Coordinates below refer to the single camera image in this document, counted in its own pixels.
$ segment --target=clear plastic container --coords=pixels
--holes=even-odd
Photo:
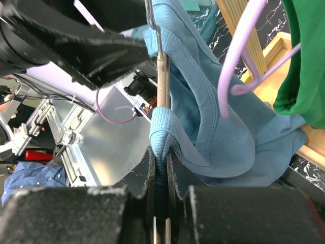
[[[205,42],[208,42],[217,26],[218,5],[215,0],[180,0],[191,17]],[[142,33],[148,28],[143,25],[134,28],[131,37],[143,38]]]

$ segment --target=blue fabric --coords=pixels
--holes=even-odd
[[[36,162],[19,162],[12,175],[5,180],[2,205],[14,190],[23,187],[65,187],[66,173],[61,166]]]
[[[155,108],[150,141],[159,167],[172,147],[181,162],[212,185],[265,187],[286,170],[306,142],[301,116],[278,115],[256,95],[229,94],[229,118],[219,113],[221,64],[190,17],[175,0],[153,0],[164,52],[171,63],[172,107]],[[157,37],[144,32],[148,52],[157,56]],[[231,86],[242,84],[235,75]]]

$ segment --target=metal hook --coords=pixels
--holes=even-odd
[[[148,24],[157,33],[158,52],[162,53],[163,44],[161,42],[161,30],[160,30],[160,26],[156,24],[156,21],[154,19],[152,0],[145,0],[144,3],[146,6],[146,15],[147,15]]]

